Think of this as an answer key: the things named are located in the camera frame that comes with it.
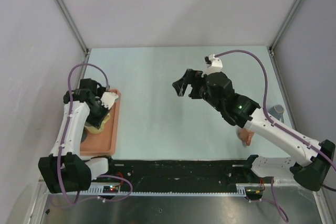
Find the small salmon mug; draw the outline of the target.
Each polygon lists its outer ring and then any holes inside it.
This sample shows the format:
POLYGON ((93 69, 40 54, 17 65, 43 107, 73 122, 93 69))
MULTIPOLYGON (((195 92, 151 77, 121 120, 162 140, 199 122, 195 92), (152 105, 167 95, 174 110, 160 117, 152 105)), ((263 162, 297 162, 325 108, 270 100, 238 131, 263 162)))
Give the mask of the small salmon mug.
POLYGON ((245 143, 246 146, 250 146, 251 145, 251 140, 254 136, 254 132, 249 131, 245 128, 238 130, 238 138, 245 143))

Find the yellow mug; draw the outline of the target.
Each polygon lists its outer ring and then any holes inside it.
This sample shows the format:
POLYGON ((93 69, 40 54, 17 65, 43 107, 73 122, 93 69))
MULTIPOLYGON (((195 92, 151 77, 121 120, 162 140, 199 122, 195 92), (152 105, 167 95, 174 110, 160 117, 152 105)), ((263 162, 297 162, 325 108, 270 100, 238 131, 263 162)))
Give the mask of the yellow mug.
POLYGON ((105 124, 110 120, 110 114, 108 114, 103 121, 101 122, 101 125, 99 127, 94 127, 92 125, 85 125, 85 129, 92 133, 92 134, 99 134, 104 130, 105 124))

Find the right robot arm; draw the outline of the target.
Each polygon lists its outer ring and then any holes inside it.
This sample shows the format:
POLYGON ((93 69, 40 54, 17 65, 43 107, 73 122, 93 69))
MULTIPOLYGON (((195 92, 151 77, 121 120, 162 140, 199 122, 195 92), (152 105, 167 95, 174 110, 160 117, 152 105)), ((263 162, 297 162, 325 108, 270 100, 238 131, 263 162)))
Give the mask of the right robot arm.
POLYGON ((332 162, 334 143, 330 140, 319 142, 287 127, 257 102, 236 93, 232 81, 223 72, 206 75, 187 69, 183 77, 172 84, 179 97, 184 96, 188 85, 192 87, 191 99, 203 99, 228 124, 262 136, 290 156, 287 161, 256 156, 252 164, 242 170, 246 181, 253 183, 260 177, 290 176, 305 189, 320 190, 330 167, 335 167, 332 162))

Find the grey mug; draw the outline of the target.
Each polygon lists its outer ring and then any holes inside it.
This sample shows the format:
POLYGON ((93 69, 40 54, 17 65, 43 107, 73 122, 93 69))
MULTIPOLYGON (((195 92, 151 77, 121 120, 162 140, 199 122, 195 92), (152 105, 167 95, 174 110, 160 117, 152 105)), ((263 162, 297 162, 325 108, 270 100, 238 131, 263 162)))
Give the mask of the grey mug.
POLYGON ((285 109, 281 104, 276 104, 268 110, 268 113, 271 116, 273 116, 275 119, 283 123, 284 122, 284 117, 283 117, 284 111, 285 109))

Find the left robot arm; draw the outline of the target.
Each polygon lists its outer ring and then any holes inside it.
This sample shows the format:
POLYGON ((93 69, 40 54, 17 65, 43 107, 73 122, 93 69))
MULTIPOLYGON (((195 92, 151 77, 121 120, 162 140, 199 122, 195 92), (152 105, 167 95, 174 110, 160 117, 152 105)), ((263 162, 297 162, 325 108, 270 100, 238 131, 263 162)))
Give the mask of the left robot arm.
POLYGON ((84 191, 98 176, 106 182, 116 177, 116 168, 109 164, 107 157, 83 160, 80 145, 85 127, 101 129, 118 99, 117 93, 92 79, 80 80, 79 88, 65 93, 64 115, 56 142, 49 155, 38 162, 50 193, 84 191))

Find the blue mug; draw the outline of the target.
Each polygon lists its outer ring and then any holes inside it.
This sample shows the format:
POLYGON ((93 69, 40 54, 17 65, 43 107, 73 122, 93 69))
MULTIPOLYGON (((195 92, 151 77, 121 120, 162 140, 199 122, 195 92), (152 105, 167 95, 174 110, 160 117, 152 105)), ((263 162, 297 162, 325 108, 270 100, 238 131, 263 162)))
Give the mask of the blue mug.
POLYGON ((87 132, 83 132, 82 137, 81 137, 81 142, 84 142, 87 138, 87 132))

